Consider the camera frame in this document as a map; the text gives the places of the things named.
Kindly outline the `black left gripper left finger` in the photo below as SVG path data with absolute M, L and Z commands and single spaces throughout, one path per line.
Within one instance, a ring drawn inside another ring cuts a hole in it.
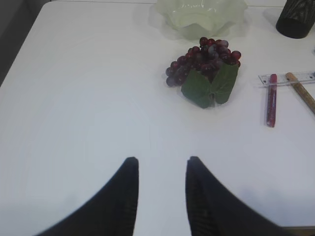
M 40 236 L 131 236 L 139 194 L 139 162 L 128 157 L 84 205 Z

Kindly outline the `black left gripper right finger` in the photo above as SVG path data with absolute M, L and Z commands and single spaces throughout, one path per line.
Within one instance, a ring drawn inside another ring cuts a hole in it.
M 192 156 L 187 161 L 186 208 L 193 236 L 289 236 L 234 196 Z

